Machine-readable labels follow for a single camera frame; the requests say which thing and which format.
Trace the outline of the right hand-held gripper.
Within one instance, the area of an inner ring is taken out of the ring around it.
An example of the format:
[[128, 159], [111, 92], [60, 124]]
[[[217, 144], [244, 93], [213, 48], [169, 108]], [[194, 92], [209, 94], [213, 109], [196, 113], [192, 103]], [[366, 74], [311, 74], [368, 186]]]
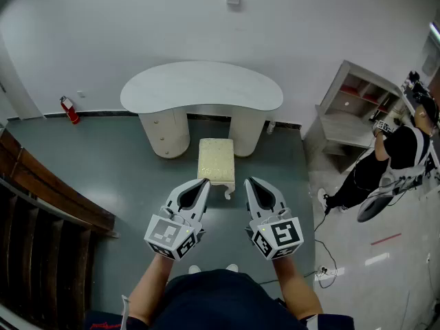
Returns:
[[253, 245], [266, 260], [293, 254], [303, 243], [298, 217], [286, 208], [283, 194], [275, 186], [257, 177], [245, 182], [247, 207], [252, 216], [245, 229]]

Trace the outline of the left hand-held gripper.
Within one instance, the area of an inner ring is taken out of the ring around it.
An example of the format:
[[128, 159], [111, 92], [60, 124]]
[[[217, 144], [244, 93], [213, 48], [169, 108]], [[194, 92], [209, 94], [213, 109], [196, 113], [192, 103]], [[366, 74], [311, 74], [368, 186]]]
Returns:
[[182, 260], [205, 232], [201, 218], [210, 192], [209, 179], [193, 179], [174, 188], [166, 206], [153, 214], [144, 240], [154, 253]]

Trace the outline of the cream upholstered stool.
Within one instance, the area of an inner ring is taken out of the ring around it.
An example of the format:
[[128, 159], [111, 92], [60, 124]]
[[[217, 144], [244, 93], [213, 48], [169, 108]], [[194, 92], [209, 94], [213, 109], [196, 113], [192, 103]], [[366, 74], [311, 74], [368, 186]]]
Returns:
[[231, 200], [235, 191], [234, 145], [231, 139], [203, 138], [199, 141], [198, 179], [209, 179], [214, 186], [225, 186]]

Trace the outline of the white kidney-shaped vanity desk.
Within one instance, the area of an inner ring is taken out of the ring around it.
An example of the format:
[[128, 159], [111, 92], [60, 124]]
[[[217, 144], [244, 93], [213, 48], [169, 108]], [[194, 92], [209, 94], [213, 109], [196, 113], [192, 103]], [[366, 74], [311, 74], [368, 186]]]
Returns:
[[188, 107], [231, 107], [228, 137], [234, 154], [248, 157], [269, 112], [282, 105], [283, 92], [272, 79], [244, 67], [185, 61], [152, 67], [132, 77], [122, 88], [120, 102], [139, 116], [153, 151], [166, 159], [179, 157], [189, 147]]

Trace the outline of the person's right forearm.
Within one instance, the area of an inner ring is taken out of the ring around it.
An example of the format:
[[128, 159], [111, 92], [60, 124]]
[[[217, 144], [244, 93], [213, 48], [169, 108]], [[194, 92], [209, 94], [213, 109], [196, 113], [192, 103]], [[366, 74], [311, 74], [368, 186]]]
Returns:
[[288, 310], [299, 320], [323, 314], [320, 301], [288, 256], [272, 261]]

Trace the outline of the person's left forearm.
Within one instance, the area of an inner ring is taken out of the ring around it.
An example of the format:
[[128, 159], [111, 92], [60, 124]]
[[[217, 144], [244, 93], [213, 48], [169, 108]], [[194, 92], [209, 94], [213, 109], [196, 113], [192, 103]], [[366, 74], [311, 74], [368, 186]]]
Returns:
[[129, 316], [151, 325], [163, 296], [174, 260], [156, 254], [129, 296]]

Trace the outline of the white power strip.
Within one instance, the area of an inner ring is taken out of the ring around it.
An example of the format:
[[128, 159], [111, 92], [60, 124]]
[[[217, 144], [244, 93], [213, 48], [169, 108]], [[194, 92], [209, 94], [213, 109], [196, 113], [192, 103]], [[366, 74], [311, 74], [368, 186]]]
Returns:
[[345, 269], [343, 267], [338, 269], [329, 269], [324, 266], [321, 266], [320, 269], [315, 273], [315, 279], [319, 281], [319, 280], [335, 278], [344, 275], [344, 272]]

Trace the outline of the person's dark shirt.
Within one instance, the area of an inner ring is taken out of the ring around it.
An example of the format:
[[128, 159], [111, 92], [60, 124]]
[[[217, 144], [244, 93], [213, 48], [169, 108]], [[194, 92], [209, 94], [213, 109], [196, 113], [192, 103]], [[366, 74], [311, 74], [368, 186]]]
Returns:
[[297, 319], [247, 274], [216, 269], [172, 280], [152, 323], [128, 318], [126, 330], [355, 330], [345, 315]]

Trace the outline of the grey wooden shelf desk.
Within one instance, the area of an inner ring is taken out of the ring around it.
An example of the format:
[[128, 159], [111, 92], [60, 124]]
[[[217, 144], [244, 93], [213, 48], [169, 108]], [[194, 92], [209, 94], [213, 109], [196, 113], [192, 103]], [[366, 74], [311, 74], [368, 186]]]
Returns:
[[340, 173], [350, 171], [361, 154], [374, 147], [372, 126], [383, 120], [393, 126], [401, 89], [387, 79], [343, 61], [309, 128], [303, 148], [311, 168], [326, 158]]

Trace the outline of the red fire extinguisher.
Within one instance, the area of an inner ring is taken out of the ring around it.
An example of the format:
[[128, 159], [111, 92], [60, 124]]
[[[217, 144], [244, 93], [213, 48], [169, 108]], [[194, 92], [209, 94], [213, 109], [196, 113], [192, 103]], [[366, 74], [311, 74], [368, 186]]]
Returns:
[[62, 96], [60, 98], [60, 105], [72, 124], [78, 124], [80, 122], [80, 117], [76, 113], [74, 105], [68, 97]]

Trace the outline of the dark wooden slatted furniture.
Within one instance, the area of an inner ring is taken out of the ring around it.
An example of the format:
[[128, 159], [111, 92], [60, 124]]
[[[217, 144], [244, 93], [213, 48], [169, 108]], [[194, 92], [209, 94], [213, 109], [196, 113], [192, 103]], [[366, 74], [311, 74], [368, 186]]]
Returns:
[[96, 239], [114, 225], [0, 129], [0, 305], [44, 330], [82, 330]]

